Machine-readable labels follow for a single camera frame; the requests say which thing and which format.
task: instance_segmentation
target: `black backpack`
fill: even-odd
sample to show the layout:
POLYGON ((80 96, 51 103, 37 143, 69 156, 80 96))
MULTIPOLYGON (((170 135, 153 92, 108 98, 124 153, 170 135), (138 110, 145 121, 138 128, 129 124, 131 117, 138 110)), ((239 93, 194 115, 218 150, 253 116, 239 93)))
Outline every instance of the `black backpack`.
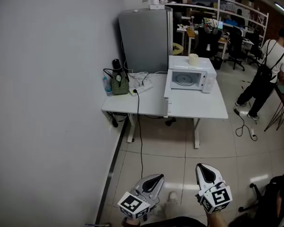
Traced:
POLYGON ((257 70, 257 74, 256 74, 256 77, 257 79, 263 81, 263 82, 270 82, 272 79, 274 79, 276 77, 276 75, 272 76, 272 69, 281 61, 281 59, 283 58, 284 56, 284 53, 283 55, 280 57, 280 59, 278 59, 278 61, 276 62, 276 64, 272 67, 272 68, 268 68, 266 66, 266 61, 267 61, 267 56, 271 53, 271 51, 273 50, 274 46, 271 48, 270 52, 268 53, 268 46, 269 46, 269 43, 270 43, 271 40, 268 41, 268 45, 267 45, 267 49, 266 49, 266 57, 265 59, 263 60, 262 64, 259 66, 258 70, 257 70))

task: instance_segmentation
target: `extension cord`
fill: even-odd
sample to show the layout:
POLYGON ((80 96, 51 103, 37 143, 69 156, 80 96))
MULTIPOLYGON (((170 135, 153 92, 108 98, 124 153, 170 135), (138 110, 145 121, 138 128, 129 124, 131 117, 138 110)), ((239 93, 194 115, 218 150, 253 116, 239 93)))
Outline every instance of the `extension cord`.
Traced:
POLYGON ((148 81, 144 82, 144 86, 137 87, 137 88, 130 87, 129 92, 131 93, 132 96, 136 96, 137 94, 133 92, 134 90, 137 90, 137 92, 139 94, 141 94, 142 92, 145 92, 145 91, 151 89, 152 87, 153 87, 153 85, 152 85, 151 81, 148 80, 148 81))

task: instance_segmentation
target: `white shelving unit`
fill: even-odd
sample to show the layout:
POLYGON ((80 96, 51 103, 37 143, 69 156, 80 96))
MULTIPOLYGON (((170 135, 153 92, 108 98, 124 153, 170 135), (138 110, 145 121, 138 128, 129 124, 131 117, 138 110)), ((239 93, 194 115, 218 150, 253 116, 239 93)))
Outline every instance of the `white shelving unit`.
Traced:
MULTIPOLYGON (((262 13, 262 12, 259 12, 259 11, 255 10, 255 9, 253 9, 253 8, 250 8, 250 7, 248 7, 248 6, 244 5, 244 4, 241 4, 241 3, 239 3, 239 2, 235 2, 235 1, 232 1, 232 0, 217 0, 217 3, 218 3, 218 8, 217 8, 217 9, 215 9, 215 8, 210 8, 210 7, 205 7, 205 6, 193 5, 193 4, 185 4, 185 3, 171 3, 171 2, 169 2, 169 3, 166 3, 165 5, 168 5, 168 6, 183 6, 183 7, 193 7, 193 8, 207 9, 207 10, 211 10, 211 11, 217 12, 217 18, 219 18, 220 13, 226 13, 226 14, 230 14, 230 15, 232 15, 232 16, 236 16, 236 17, 241 17, 241 18, 243 18, 243 19, 247 19, 248 21, 250 21, 250 22, 252 22, 252 23, 254 23, 254 24, 256 24, 256 25, 259 25, 259 26, 263 27, 263 29, 264 29, 264 35, 260 35, 260 38, 262 38, 262 45, 263 45, 264 38, 265 38, 265 35, 266 35, 266 30, 267 30, 267 24, 268 24, 268 15, 269 15, 268 13, 267 13, 267 14, 264 14, 264 13, 262 13), (261 16, 264 16, 264 19, 266 20, 265 25, 264 25, 264 24, 261 24, 261 23, 259 23, 259 22, 257 22, 257 21, 255 21, 255 20, 252 20, 252 19, 250 19, 250 18, 248 18, 248 17, 240 16, 240 15, 234 13, 234 12, 227 11, 227 10, 222 10, 222 9, 220 8, 220 2, 221 2, 221 1, 226 1, 226 2, 234 3, 234 4, 236 4, 236 5, 239 5, 240 7, 243 7, 243 8, 245 8, 245 9, 250 10, 250 11, 256 12, 256 13, 258 13, 258 14, 261 15, 261 16)), ((233 25, 225 24, 225 23, 223 23, 223 25, 224 25, 224 26, 228 26, 228 27, 236 27, 236 26, 233 26, 233 25)), ((248 29, 243 29, 243 30, 244 30, 245 32, 247 32, 247 33, 253 33, 252 31, 250 31, 250 30, 248 30, 248 29)))

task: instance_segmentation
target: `shoe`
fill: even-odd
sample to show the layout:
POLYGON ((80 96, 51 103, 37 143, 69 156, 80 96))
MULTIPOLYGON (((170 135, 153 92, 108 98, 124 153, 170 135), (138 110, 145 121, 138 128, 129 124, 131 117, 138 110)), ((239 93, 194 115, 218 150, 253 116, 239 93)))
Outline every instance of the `shoe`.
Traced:
POLYGON ((254 121, 258 121, 260 119, 260 117, 257 115, 257 116, 250 116, 249 114, 247 114, 247 117, 250 118, 250 119, 253 119, 254 121))
POLYGON ((247 103, 243 103, 243 104, 238 104, 237 102, 236 102, 236 106, 241 106, 241 107, 245 107, 247 105, 247 103))
POLYGON ((177 196, 176 192, 172 191, 172 192, 169 193, 168 202, 174 202, 174 203, 178 204, 178 196, 177 196))

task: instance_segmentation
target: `white microwave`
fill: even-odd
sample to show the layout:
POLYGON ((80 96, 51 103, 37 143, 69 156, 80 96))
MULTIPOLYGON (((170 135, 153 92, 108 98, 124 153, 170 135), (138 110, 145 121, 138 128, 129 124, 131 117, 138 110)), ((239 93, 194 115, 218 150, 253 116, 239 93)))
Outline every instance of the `white microwave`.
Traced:
POLYGON ((208 58, 198 58, 198 63, 192 66, 188 56, 169 56, 169 70, 166 86, 170 89, 201 90, 210 93, 217 73, 208 58))

